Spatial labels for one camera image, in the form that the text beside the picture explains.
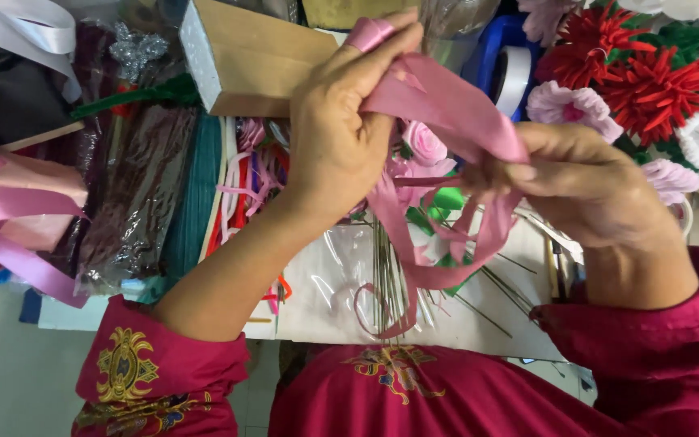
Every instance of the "black fabric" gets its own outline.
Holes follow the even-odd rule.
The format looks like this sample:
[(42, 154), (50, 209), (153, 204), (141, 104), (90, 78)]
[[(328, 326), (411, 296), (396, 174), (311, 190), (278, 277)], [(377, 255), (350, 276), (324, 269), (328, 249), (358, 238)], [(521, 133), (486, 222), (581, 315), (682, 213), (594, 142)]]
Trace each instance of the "black fabric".
[(0, 145), (74, 122), (52, 70), (0, 49)]

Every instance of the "pink satin ribbon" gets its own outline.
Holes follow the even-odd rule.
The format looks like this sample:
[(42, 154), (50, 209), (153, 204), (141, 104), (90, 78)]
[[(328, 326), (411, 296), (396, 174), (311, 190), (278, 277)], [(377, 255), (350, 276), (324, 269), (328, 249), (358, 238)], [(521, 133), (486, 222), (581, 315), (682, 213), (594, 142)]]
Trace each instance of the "pink satin ribbon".
[[(0, 167), (5, 161), (0, 158)], [(54, 191), (0, 187), (0, 228), (16, 217), (40, 214), (72, 214), (85, 218), (71, 197)], [(61, 273), (35, 253), (0, 235), (0, 264), (35, 289), (55, 299), (82, 308), (88, 296), (74, 295), (74, 279)]]
[[(361, 18), (345, 44), (363, 52), (372, 51), (394, 33), (393, 26), (383, 19)], [(528, 163), (530, 160), (512, 122), (495, 108), (487, 95), (421, 54), (409, 53), (393, 62), (360, 110), (421, 121), (453, 153), (471, 164), (479, 164), (487, 153), (509, 163)], [(472, 263), (457, 267), (416, 263), (414, 244), (403, 212), (398, 208), (395, 187), (441, 188), (455, 187), (457, 184), (457, 177), (393, 179), (383, 173), (366, 197), (398, 254), (409, 297), (408, 308), (401, 320), (379, 334), (379, 338), (396, 337), (414, 326), (417, 288), (437, 290), (461, 284), (506, 243), (514, 225), (513, 210), (522, 198), (519, 191), (498, 197), (486, 205), (476, 235), (468, 235), (478, 206), (478, 200), (474, 197), (468, 199), (461, 218), (451, 229), (431, 222), (439, 236), (451, 241), (450, 252), (457, 263), (463, 259), (465, 243), (476, 242)], [(425, 195), (425, 203), (431, 204), (435, 194), (436, 190), (432, 190)], [(361, 289), (367, 291), (367, 285)]]

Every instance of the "magenta shirt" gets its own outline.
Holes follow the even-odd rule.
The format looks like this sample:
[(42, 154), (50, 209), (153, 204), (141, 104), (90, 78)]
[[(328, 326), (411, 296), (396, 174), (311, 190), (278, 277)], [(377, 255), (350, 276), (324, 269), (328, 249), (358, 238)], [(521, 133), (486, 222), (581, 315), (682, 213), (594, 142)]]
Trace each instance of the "magenta shirt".
[[(699, 275), (699, 247), (690, 250)], [(277, 393), (270, 436), (698, 435), (699, 290), (674, 308), (543, 305), (560, 352), (593, 371), (595, 408), (498, 358), (442, 347), (334, 346)], [(243, 334), (192, 340), (110, 299), (83, 365), (72, 434), (236, 435), (225, 400)]]

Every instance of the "pink artificial flower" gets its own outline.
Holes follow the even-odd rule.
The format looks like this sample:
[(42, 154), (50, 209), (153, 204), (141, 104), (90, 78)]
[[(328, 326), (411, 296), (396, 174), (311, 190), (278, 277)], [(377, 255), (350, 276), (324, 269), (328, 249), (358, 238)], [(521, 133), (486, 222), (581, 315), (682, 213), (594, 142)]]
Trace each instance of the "pink artificial flower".
[(403, 132), (403, 141), (412, 149), (414, 161), (425, 167), (432, 167), (447, 157), (447, 146), (419, 121), (409, 122)]
[(659, 200), (670, 206), (684, 203), (684, 193), (699, 190), (699, 175), (681, 164), (667, 159), (655, 159), (651, 163), (641, 165), (649, 184), (654, 186), (659, 194)]
[(251, 152), (265, 137), (266, 130), (263, 129), (261, 117), (244, 117), (236, 147), (239, 152)]
[[(407, 161), (400, 156), (395, 156), (388, 159), (386, 171), (393, 179), (396, 177), (440, 177), (448, 174), (456, 164), (454, 159), (446, 158), (432, 166), (424, 166), (416, 161)], [(418, 207), (422, 197), (431, 190), (432, 187), (396, 187), (395, 193), (398, 195), (398, 202), (405, 212), (410, 206)]]
[(556, 81), (540, 84), (527, 98), (527, 116), (537, 123), (579, 123), (595, 129), (608, 143), (613, 143), (625, 129), (610, 116), (603, 98), (592, 88), (576, 91), (557, 85)]
[(521, 13), (530, 13), (522, 25), (527, 40), (540, 40), (542, 47), (548, 47), (555, 43), (562, 16), (569, 13), (578, 0), (517, 0), (517, 3)]

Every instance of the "fingernail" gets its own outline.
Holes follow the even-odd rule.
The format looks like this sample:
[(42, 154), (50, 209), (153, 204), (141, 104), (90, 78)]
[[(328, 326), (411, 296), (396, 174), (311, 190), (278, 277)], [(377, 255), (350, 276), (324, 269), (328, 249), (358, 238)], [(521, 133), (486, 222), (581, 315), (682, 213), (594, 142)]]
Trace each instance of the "fingernail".
[(528, 164), (506, 164), (506, 174), (514, 180), (527, 182), (536, 178), (538, 171)]

